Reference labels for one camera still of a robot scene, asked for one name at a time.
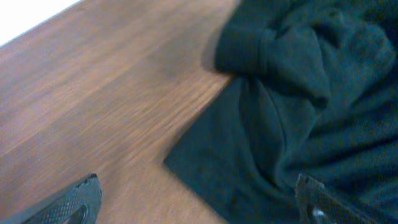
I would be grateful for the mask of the dark green polo shirt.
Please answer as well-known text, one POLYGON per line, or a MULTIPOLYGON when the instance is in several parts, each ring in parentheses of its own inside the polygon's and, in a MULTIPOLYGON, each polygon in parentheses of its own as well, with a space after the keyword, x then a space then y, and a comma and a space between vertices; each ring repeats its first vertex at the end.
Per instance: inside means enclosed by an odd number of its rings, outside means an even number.
POLYGON ((309 174, 397 216, 397 2, 242 1, 231 82, 165 165, 230 223, 298 223, 309 174))

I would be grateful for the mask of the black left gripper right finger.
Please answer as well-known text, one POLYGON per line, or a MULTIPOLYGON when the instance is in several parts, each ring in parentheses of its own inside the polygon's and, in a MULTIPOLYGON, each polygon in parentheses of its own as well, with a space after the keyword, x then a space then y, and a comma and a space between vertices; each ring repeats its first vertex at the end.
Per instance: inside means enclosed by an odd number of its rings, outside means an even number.
POLYGON ((300 213, 300 223, 382 223, 382 214, 377 210, 309 175, 298 175, 295 199, 300 213))

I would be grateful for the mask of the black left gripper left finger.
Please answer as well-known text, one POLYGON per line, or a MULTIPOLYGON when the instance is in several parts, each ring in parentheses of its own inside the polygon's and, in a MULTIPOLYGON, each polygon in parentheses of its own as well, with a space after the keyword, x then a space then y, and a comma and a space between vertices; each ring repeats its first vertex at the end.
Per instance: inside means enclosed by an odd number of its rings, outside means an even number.
POLYGON ((1 224, 95 224, 102 204, 96 174, 88 174, 1 224))

